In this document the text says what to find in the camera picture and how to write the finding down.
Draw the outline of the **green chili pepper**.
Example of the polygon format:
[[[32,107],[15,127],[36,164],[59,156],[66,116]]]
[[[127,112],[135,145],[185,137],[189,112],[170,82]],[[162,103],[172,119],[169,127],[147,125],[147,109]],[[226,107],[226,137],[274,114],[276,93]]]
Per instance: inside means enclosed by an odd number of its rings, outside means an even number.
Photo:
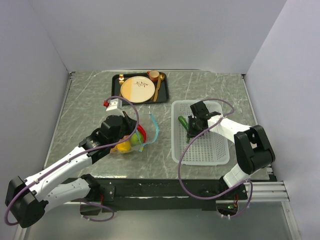
[[[188,144],[190,142],[190,137],[189,137],[189,123],[187,122],[187,120],[182,116],[180,115],[178,117],[178,121],[181,123],[181,125],[184,127],[184,129],[186,130],[186,143]]]

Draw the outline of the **yellow apple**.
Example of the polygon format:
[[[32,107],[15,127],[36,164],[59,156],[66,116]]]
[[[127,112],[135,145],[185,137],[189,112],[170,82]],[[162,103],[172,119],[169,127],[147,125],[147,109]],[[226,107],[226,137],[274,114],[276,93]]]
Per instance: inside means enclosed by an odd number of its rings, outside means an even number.
[[[131,151],[132,145],[129,140],[124,141],[116,145],[116,149],[119,153],[129,153]]]

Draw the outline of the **green cabbage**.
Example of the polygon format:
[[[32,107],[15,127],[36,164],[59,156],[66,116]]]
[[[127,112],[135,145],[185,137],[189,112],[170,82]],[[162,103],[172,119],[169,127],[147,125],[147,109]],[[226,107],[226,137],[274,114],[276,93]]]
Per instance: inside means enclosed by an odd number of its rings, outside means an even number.
[[[129,141],[130,141],[131,145],[135,145],[135,146],[141,145],[144,141],[144,137],[141,133],[136,132],[131,136]]]

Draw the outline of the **red chili pepper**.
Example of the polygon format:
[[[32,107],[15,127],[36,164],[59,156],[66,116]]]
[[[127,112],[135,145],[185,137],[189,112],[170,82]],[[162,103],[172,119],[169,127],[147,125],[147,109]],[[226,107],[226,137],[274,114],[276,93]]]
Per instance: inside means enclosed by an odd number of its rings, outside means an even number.
[[[143,137],[143,143],[145,143],[146,140],[147,140],[147,133],[146,133],[145,129],[139,124],[138,127],[137,127],[137,130],[139,131],[139,133]]]

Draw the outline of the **clear zip top bag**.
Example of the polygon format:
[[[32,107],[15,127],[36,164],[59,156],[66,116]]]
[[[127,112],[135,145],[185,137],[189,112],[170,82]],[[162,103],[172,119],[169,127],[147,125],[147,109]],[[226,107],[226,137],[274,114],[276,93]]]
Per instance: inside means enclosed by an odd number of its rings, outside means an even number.
[[[146,131],[147,140],[145,143],[142,143],[141,145],[131,145],[131,151],[127,152],[127,153],[142,152],[147,145],[153,144],[158,138],[159,126],[158,126],[158,123],[152,113],[141,114],[139,116],[139,125],[141,125],[144,128],[144,130]],[[128,135],[126,135],[123,137],[122,140],[129,141],[130,138]],[[114,146],[110,150],[110,153],[111,154],[127,154],[127,153],[118,152],[116,146]]]

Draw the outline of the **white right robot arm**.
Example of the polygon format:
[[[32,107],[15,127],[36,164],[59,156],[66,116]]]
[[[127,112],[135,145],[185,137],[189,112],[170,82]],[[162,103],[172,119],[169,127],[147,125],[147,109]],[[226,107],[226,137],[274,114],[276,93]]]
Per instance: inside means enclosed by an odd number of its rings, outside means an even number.
[[[232,198],[237,192],[236,184],[275,161],[275,153],[262,126],[240,124],[227,118],[226,114],[210,112],[203,101],[192,104],[190,109],[188,138],[195,139],[212,132],[234,143],[236,164],[222,177],[223,184],[218,188],[222,198]]]

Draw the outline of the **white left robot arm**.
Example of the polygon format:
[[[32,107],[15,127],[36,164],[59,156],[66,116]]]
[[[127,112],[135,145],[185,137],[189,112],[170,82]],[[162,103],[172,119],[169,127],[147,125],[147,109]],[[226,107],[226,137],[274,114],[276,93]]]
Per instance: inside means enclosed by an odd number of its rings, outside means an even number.
[[[85,137],[65,157],[46,169],[22,179],[13,178],[5,198],[4,222],[8,226],[30,227],[53,208],[69,201],[90,204],[103,197],[98,181],[90,174],[65,183],[73,173],[89,167],[108,155],[124,137],[136,133],[140,119],[124,111],[106,117],[101,126]]]

